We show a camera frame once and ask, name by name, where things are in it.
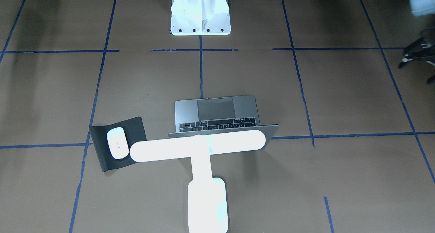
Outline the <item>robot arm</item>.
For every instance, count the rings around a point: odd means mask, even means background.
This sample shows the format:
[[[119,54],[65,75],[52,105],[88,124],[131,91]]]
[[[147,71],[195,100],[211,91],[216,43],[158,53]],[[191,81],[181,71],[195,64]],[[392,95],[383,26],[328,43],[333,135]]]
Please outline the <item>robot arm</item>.
[[[435,0],[409,0],[411,13],[415,17],[435,13]]]

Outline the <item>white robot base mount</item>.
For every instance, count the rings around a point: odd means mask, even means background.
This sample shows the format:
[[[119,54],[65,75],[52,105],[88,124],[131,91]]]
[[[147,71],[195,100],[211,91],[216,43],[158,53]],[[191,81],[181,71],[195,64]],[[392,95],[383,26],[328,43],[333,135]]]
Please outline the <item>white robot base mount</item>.
[[[229,35],[229,0],[172,0],[171,35]]]

